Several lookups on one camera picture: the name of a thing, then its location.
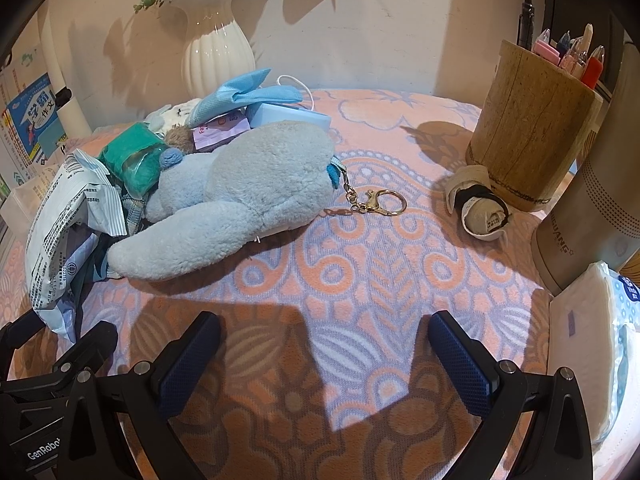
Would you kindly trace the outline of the white wet wipes pack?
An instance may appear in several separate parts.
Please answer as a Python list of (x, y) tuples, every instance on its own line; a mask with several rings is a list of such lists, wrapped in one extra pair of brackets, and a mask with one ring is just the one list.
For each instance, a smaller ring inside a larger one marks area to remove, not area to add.
[(100, 237), (127, 234), (110, 172), (84, 151), (67, 154), (42, 200), (25, 248), (25, 281), (32, 310), (53, 333), (76, 340), (72, 281)]

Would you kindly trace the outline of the green tape roll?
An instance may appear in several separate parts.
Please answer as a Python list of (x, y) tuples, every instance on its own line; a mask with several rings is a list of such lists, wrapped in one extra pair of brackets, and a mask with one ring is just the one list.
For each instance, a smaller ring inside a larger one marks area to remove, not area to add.
[(135, 200), (142, 200), (160, 178), (160, 154), (168, 146), (142, 122), (136, 122), (111, 141), (99, 161)]

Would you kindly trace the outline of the light blue plush toy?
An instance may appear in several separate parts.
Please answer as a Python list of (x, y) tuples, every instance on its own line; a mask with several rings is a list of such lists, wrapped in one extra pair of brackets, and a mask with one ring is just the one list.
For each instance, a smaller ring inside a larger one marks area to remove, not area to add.
[(306, 226), (332, 203), (333, 156), (329, 133), (309, 122), (273, 122), (186, 155), (160, 174), (149, 227), (115, 243), (108, 265), (125, 278), (165, 281)]

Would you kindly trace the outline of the brown fuzzy scrunchie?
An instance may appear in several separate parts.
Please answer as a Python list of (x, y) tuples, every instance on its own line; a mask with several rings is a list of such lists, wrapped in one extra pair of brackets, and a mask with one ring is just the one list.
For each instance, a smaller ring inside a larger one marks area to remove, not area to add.
[(187, 126), (173, 126), (165, 133), (164, 142), (171, 148), (178, 148), (183, 154), (196, 151), (193, 131)]

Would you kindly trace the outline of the purple tissue pack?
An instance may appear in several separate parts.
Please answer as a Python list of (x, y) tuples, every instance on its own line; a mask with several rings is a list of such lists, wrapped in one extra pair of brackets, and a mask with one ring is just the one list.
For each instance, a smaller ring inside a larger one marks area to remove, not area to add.
[(195, 151), (215, 151), (248, 130), (250, 123), (242, 112), (218, 116), (192, 129)]

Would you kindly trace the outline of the light blue round bowl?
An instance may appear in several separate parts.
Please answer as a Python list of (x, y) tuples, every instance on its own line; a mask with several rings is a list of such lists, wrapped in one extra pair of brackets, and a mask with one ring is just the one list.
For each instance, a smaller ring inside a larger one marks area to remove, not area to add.
[(252, 128), (275, 122), (308, 122), (322, 128), (325, 132), (328, 132), (331, 127), (331, 117), (326, 114), (281, 104), (252, 104), (246, 108), (245, 116)]

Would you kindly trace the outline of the white tissue pack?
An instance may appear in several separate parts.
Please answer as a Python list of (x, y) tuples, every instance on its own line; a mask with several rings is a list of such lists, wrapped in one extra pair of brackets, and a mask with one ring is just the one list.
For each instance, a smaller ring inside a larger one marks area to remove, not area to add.
[(639, 287), (604, 262), (550, 304), (548, 370), (578, 381), (598, 465), (639, 437)]

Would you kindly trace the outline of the beige cylinder speaker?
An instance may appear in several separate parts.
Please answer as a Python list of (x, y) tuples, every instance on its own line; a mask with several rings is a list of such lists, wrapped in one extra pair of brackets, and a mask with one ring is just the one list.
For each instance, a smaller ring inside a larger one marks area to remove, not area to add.
[(612, 101), (589, 154), (532, 239), (557, 295), (595, 262), (620, 270), (639, 250), (639, 49), (624, 45)]

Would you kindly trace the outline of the pink patterned blanket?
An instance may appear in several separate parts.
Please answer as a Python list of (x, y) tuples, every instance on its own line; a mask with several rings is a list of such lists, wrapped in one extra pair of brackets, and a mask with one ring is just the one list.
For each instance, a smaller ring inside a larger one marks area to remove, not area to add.
[(172, 422), (209, 479), (438, 479), (476, 427), (426, 341), (452, 313), (497, 359), (547, 366), (549, 295), (530, 251), (538, 218), (469, 237), (442, 184), (464, 162), (480, 111), (420, 93), (324, 90), (355, 188), (401, 192), (396, 218), (343, 197), (305, 229), (245, 246), (163, 283), (93, 284), (85, 326), (119, 331), (111, 370), (152, 360), (202, 311), (224, 344)]

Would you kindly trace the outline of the white cloud plush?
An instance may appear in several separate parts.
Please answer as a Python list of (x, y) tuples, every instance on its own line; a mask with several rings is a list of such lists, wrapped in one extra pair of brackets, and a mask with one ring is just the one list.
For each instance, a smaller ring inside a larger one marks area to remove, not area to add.
[(201, 98), (195, 98), (176, 105), (164, 105), (146, 116), (142, 122), (152, 133), (163, 139), (172, 128), (186, 124), (192, 110), (201, 100)]

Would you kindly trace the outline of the white lamp pole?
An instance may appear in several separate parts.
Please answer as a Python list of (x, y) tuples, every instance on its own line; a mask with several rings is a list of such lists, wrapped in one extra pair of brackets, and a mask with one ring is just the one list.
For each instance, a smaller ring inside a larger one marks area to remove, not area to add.
[(73, 91), (67, 87), (58, 62), (52, 34), (49, 3), (45, 1), (37, 11), (40, 46), (47, 66), (56, 111), (62, 127), (70, 139), (85, 139), (92, 135), (87, 118)]

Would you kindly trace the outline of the stack of books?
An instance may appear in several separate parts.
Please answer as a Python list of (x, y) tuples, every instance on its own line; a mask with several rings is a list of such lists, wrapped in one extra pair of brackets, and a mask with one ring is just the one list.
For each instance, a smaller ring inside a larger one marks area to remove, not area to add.
[(35, 177), (65, 140), (40, 47), (12, 51), (1, 71), (2, 200)]

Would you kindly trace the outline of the blue study book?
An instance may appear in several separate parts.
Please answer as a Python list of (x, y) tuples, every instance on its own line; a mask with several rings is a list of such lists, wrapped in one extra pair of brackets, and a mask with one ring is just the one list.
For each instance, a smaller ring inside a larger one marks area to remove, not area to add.
[(9, 102), (3, 125), (14, 135), (18, 154), (29, 164), (43, 165), (67, 140), (47, 73)]

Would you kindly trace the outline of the wooden pen holder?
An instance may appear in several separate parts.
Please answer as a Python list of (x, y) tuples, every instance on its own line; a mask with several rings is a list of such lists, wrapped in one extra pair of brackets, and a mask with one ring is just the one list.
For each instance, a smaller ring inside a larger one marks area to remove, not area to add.
[(603, 100), (564, 70), (509, 41), (466, 149), (470, 165), (522, 211), (547, 207), (582, 149)]

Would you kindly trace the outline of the white ribbed vase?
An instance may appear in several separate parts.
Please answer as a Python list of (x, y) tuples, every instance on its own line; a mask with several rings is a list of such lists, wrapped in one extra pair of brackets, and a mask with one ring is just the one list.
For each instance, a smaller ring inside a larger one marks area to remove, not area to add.
[(186, 14), (181, 75), (191, 98), (205, 98), (228, 80), (256, 68), (236, 21), (232, 0), (174, 0)]

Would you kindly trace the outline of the pens in holder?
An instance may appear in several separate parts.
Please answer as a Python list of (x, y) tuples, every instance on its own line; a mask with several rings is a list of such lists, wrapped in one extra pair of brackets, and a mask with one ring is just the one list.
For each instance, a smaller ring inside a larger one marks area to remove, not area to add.
[(572, 37), (570, 32), (566, 32), (554, 44), (548, 28), (534, 38), (534, 24), (533, 0), (523, 0), (518, 16), (516, 44), (564, 70), (586, 87), (596, 88), (604, 69), (605, 47), (597, 46), (591, 49), (593, 26), (587, 24), (582, 36), (578, 37)]

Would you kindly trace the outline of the gold keychain clasp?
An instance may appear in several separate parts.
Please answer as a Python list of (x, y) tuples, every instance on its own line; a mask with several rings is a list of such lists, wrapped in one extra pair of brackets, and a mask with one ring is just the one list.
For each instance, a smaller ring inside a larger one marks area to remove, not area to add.
[[(347, 203), (349, 203), (351, 211), (358, 212), (358, 214), (380, 214), (384, 217), (397, 217), (407, 210), (408, 203), (405, 197), (396, 191), (389, 190), (388, 188), (382, 188), (382, 190), (367, 190), (366, 198), (364, 200), (360, 200), (357, 191), (350, 184), (348, 172), (345, 169), (342, 169), (341, 174), (343, 178), (345, 198)], [(387, 209), (381, 203), (381, 198), (385, 196), (393, 197), (399, 207), (397, 209)]]

